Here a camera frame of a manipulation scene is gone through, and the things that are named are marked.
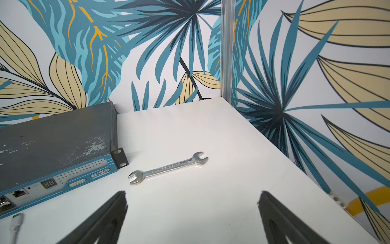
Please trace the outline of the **aluminium right corner post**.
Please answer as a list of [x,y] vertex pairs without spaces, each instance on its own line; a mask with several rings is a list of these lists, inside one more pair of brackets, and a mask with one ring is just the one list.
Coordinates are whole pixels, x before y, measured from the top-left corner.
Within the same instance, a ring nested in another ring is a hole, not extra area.
[[221,1],[221,96],[232,105],[235,1]]

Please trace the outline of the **silver open-end wrench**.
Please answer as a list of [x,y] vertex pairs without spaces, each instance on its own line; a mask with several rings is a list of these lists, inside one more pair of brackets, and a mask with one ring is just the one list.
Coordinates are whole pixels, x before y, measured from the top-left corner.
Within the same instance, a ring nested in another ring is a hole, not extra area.
[[145,179],[154,177],[156,175],[160,175],[166,172],[178,170],[187,166],[191,165],[205,165],[209,160],[209,157],[206,157],[204,155],[204,152],[199,151],[195,152],[193,156],[189,159],[179,161],[173,164],[169,164],[163,167],[159,167],[156,169],[148,170],[148,171],[141,171],[141,170],[136,170],[133,171],[129,176],[128,179],[130,180],[129,184],[131,186],[138,185],[142,183]]

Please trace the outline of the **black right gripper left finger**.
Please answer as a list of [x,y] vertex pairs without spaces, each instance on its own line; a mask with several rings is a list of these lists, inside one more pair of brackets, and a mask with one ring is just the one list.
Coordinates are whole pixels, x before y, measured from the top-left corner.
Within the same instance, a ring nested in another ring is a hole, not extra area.
[[59,243],[116,244],[127,211],[126,193],[119,191]]

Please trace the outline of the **dark grey network switch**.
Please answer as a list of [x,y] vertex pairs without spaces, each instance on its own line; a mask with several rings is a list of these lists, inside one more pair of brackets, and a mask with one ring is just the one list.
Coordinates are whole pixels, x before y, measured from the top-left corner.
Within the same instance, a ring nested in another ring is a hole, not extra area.
[[126,167],[117,136],[112,102],[1,128],[1,217]]

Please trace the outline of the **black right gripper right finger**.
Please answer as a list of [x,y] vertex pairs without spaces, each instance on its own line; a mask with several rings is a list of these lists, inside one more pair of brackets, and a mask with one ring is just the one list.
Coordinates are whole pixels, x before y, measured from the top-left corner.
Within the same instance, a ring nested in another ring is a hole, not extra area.
[[271,193],[261,193],[258,208],[269,244],[327,244]]

